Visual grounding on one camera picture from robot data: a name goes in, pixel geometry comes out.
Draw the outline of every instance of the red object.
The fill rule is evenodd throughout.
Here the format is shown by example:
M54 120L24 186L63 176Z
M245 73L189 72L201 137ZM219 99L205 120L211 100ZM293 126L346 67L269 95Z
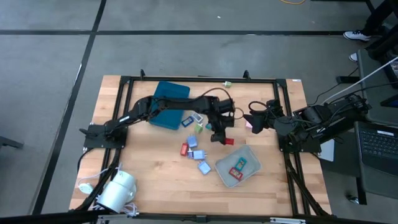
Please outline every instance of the red object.
M234 145L234 139L225 138L225 144Z
M241 181L241 179L243 177L243 174L239 170L237 170L235 167L232 167L229 170L229 174L231 174L231 176L235 177L235 179L237 179L238 181Z
M188 151L188 144L187 143L182 143L181 146L181 156L187 156L187 151Z

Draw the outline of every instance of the gray floor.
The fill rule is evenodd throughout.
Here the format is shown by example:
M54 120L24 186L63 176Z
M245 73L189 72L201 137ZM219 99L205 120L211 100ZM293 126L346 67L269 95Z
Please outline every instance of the gray floor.
M91 30L99 5L99 0L0 0L0 29ZM345 30L360 28L368 15L365 3L358 2L109 0L99 29ZM21 150L0 151L0 217L29 210L87 40L85 35L0 35L0 135L25 142ZM68 209L84 140L78 128L91 120L103 75L137 75L142 68L148 75L241 77L247 69L252 77L302 79L312 103L335 84L336 76L356 68L348 55L364 46L342 37L97 36L44 213ZM344 198L355 192L354 179L330 172L324 176L335 215L398 221L393 212L398 200L368 194L369 205L357 206Z

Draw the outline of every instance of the translucent tray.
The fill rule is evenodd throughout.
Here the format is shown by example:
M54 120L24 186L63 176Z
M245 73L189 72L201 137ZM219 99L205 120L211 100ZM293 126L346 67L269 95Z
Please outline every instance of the translucent tray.
M229 174L229 170L232 167L235 167L236 163L238 163L240 158L244 158L247 162L244 165L241 173L243 174L243 178L238 181L231 174ZM253 151L249 146L243 145L238 150L235 150L224 159L220 159L216 162L216 170L218 175L220 175L223 180L225 186L227 187L235 187L239 183L243 182L259 170L261 170L261 163L254 155Z

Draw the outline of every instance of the wooden table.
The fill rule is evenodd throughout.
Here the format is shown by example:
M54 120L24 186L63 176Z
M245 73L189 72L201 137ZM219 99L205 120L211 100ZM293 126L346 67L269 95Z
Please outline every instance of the wooden table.
M120 76L106 75L99 90L93 122L103 124L111 119L114 102L118 92ZM145 96L153 95L158 82L135 81L130 109L134 103ZM201 95L206 90L221 87L221 83L178 82L189 86L190 98ZM306 106L302 83L287 80L292 110ZM267 101L274 98L271 84L233 83L227 89L235 107L249 112L250 101ZM216 90L209 93L220 99L227 96ZM184 117L191 111L185 111ZM207 162L212 170L203 175L197 168L197 161L180 155L181 144L188 135L193 134L194 125L181 126L177 131L153 126L147 122L129 127L126 147L122 150L122 170L137 179L137 195L134 203L140 212L179 213L208 215L292 215L289 190L283 155L279 151L277 135L273 129L265 129L259 134L245 128L246 121L238 119L234 128L226 128L227 138L234 138L235 145L223 146L210 142L211 131L204 129L198 138L198 148L204 149ZM232 189L227 188L215 171L215 162L238 149L242 144L250 145L262 164L262 169L254 176ZM77 180L94 175L101 169L104 149L94 149L81 161ZM305 183L309 191L327 212L330 212L328 196L323 181L319 160L309 153L301 153ZM98 179L90 179L96 185ZM302 210L300 193L296 187L299 211ZM75 185L70 208L79 206L87 195Z

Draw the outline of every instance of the white sneaker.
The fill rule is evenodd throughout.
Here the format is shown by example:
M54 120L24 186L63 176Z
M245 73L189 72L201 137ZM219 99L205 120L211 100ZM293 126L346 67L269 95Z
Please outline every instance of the white sneaker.
M363 35L360 30L347 31L343 34L343 36L348 40L360 40L362 42L368 42L372 37Z
M356 53L351 54L350 56L348 56L348 58L353 62L358 61L358 57L357 57Z

